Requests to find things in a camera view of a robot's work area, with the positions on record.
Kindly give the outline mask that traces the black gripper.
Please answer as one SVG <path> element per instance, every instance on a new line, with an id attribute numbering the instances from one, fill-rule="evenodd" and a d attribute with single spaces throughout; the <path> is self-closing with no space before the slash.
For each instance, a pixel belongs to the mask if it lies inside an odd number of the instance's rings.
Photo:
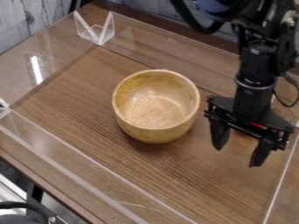
<path id="1" fill-rule="evenodd" d="M 253 118 L 233 112 L 234 99 L 230 97 L 209 95 L 206 101 L 209 106 L 205 116 L 210 120 L 211 141 L 215 149 L 221 151 L 225 147 L 230 140 L 231 129 L 245 133 L 259 140 L 249 164 L 250 167 L 259 167 L 267 160 L 271 150 L 286 149 L 295 126 L 271 108 L 262 116 Z M 257 128 L 250 123 L 259 123 L 266 126 L 266 129 Z"/>

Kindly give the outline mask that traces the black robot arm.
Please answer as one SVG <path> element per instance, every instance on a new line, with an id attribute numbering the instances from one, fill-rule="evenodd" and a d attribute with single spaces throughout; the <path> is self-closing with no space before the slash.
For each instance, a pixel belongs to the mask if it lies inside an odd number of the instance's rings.
<path id="1" fill-rule="evenodd" d="M 250 166 L 259 167 L 273 151 L 283 150 L 294 125 L 271 108 L 277 96 L 277 80 L 287 78 L 295 66 L 295 32 L 299 19 L 295 0 L 195 0 L 213 20 L 205 26 L 183 0 L 173 7 L 189 26 L 213 34 L 231 23 L 238 34 L 241 66 L 235 78 L 235 96 L 211 95 L 205 115 L 210 120 L 213 145 L 222 149 L 230 131 L 238 130 L 258 139 Z"/>

